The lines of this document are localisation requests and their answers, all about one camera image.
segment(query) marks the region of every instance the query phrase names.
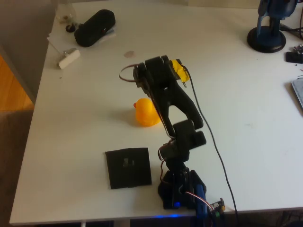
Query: black round base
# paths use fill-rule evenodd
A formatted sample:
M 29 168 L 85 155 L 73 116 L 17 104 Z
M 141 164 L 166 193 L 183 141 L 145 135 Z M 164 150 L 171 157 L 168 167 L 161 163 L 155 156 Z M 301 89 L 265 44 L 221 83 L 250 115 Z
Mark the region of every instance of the black round base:
M 279 36 L 272 36 L 269 26 L 262 26 L 258 39 L 257 28 L 254 28 L 248 33 L 247 42 L 256 51 L 275 53 L 284 48 L 286 39 L 282 32 L 280 32 Z

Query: black pad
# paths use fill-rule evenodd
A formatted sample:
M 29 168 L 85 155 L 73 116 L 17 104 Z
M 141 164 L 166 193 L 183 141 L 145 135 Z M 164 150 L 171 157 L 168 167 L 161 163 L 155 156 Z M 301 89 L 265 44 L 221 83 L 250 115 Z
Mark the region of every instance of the black pad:
M 152 184 L 148 148 L 105 152 L 111 189 Z

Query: black case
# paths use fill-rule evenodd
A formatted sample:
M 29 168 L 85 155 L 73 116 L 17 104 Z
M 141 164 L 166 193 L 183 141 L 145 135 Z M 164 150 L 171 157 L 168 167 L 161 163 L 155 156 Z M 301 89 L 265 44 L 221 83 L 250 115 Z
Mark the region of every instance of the black case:
M 105 35 L 116 23 L 112 11 L 102 9 L 75 31 L 75 38 L 80 46 L 92 46 Z

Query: paper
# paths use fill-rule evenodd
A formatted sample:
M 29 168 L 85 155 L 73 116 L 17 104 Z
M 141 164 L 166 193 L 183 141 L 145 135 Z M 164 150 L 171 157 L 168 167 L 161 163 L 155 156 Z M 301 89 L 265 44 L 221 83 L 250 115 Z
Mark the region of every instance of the paper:
M 116 35 L 115 29 L 111 28 L 105 36 L 103 36 L 101 39 L 99 39 L 95 44 L 93 44 L 91 47 L 97 45 L 98 43 L 102 43 Z M 84 51 L 90 47 L 83 47 L 77 44 L 74 33 L 68 33 L 66 31 L 62 33 L 50 33 L 47 40 L 50 42 L 50 44 L 59 52 L 62 53 L 63 51 L 69 50 L 71 48 L 76 48 L 80 52 Z

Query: wooden floor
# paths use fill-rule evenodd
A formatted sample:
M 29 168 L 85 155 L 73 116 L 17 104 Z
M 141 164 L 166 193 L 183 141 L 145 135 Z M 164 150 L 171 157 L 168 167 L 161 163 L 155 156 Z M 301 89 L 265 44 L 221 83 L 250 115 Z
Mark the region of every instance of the wooden floor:
M 0 55 L 0 111 L 32 109 L 34 104 Z

